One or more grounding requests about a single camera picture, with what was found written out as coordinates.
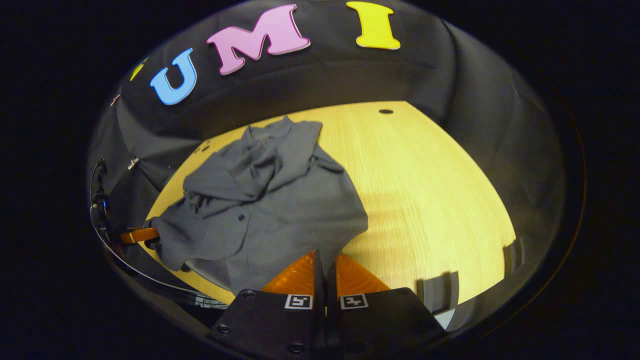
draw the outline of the black plastic mount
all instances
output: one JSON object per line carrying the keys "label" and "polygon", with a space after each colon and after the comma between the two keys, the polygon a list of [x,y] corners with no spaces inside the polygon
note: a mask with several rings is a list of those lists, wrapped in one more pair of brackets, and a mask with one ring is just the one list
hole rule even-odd
{"label": "black plastic mount", "polygon": [[322,276],[316,251],[314,296],[243,290],[208,338],[259,359],[388,359],[446,332],[409,288],[337,296],[335,264]]}

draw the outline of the gray cloth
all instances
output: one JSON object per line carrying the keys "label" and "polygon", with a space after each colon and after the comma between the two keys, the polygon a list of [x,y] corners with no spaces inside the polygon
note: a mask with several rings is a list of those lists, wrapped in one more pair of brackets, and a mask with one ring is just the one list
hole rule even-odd
{"label": "gray cloth", "polygon": [[321,127],[284,117],[212,154],[185,178],[184,197],[146,224],[160,234],[163,263],[187,263],[236,294],[313,249],[328,271],[368,218],[347,172],[317,144]]}

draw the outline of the wooden table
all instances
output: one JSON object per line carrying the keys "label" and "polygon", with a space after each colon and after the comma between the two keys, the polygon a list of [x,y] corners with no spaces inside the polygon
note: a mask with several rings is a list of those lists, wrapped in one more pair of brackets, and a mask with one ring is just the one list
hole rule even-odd
{"label": "wooden table", "polygon": [[[515,239],[509,215],[482,170],[425,114],[404,101],[381,101],[288,116],[294,122],[323,123],[318,142],[348,171],[369,215],[369,230],[354,238],[345,254],[389,287],[406,286],[414,292],[418,280],[457,271],[458,302],[502,280],[502,248]],[[281,118],[252,125],[262,127]],[[245,129],[204,141],[168,181],[148,218],[179,200],[184,178]],[[160,262],[155,251],[138,245]],[[234,298],[193,271],[171,273],[227,304]]]}

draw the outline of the pink letter m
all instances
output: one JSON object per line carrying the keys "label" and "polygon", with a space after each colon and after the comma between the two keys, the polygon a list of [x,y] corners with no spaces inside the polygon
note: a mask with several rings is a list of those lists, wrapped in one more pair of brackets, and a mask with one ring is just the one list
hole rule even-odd
{"label": "pink letter m", "polygon": [[270,55],[291,53],[308,47],[311,41],[300,36],[293,21],[292,13],[295,9],[296,5],[290,4],[265,11],[253,31],[230,26],[211,35],[207,43],[213,43],[218,50],[222,62],[220,74],[228,75],[244,66],[244,59],[238,58],[234,49],[251,59],[259,60],[266,37],[271,42],[267,49]]}

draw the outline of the blue letter u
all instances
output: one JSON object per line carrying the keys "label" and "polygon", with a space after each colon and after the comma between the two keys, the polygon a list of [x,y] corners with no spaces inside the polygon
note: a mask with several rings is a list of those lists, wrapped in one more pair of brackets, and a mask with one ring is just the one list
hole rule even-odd
{"label": "blue letter u", "polygon": [[165,67],[160,70],[153,79],[151,79],[151,87],[156,90],[156,94],[165,105],[175,105],[187,97],[196,85],[196,69],[193,67],[189,54],[193,49],[186,49],[175,57],[171,65],[177,65],[184,81],[180,87],[174,89],[166,78],[168,69]]}

